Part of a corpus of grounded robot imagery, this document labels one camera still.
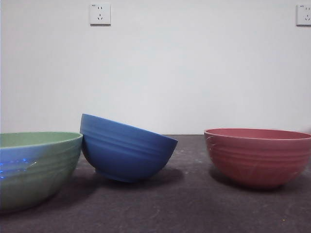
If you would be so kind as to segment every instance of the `pink bowl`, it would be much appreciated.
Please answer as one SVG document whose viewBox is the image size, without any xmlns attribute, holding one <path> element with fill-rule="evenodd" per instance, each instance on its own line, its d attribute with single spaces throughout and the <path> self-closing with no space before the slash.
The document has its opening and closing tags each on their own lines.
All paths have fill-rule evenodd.
<svg viewBox="0 0 311 233">
<path fill-rule="evenodd" d="M 275 188 L 296 178 L 311 155 L 311 135 L 281 130 L 204 131 L 214 165 L 232 180 L 253 188 Z"/>
</svg>

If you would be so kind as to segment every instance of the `dark table surface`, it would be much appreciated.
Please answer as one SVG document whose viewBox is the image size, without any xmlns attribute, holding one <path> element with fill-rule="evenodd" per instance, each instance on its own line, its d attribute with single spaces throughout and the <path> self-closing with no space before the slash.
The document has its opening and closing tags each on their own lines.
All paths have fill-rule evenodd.
<svg viewBox="0 0 311 233">
<path fill-rule="evenodd" d="M 0 215 L 0 233 L 310 233 L 311 163 L 271 191 L 235 185 L 212 165 L 203 135 L 179 140 L 147 181 L 101 177 L 81 156 L 72 179 L 39 206 Z"/>
</svg>

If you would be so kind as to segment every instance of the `electrical outlet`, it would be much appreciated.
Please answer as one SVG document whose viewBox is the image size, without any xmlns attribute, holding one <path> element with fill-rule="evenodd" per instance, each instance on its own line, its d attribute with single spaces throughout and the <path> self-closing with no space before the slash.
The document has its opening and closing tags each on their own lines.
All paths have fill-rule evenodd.
<svg viewBox="0 0 311 233">
<path fill-rule="evenodd" d="M 311 4 L 296 6 L 296 25 L 311 26 Z"/>
<path fill-rule="evenodd" d="M 91 4 L 89 6 L 89 23 L 91 26 L 110 25 L 110 4 Z"/>
</svg>

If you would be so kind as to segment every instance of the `blue bowl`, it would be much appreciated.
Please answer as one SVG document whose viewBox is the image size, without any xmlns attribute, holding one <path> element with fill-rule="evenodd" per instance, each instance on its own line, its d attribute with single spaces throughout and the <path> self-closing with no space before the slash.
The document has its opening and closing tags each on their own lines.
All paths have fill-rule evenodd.
<svg viewBox="0 0 311 233">
<path fill-rule="evenodd" d="M 177 140 L 112 120 L 82 114 L 82 151 L 106 178 L 137 182 L 159 172 Z"/>
</svg>

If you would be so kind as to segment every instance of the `dark mat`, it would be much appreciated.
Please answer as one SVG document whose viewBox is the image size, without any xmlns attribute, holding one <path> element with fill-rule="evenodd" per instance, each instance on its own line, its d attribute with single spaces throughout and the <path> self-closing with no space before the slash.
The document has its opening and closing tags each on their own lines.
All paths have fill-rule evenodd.
<svg viewBox="0 0 311 233">
<path fill-rule="evenodd" d="M 235 185 L 215 169 L 203 135 L 179 140 L 148 181 L 121 183 L 94 173 L 83 156 L 71 181 L 41 205 L 0 215 L 0 233 L 308 233 L 311 164 L 271 191 Z"/>
</svg>

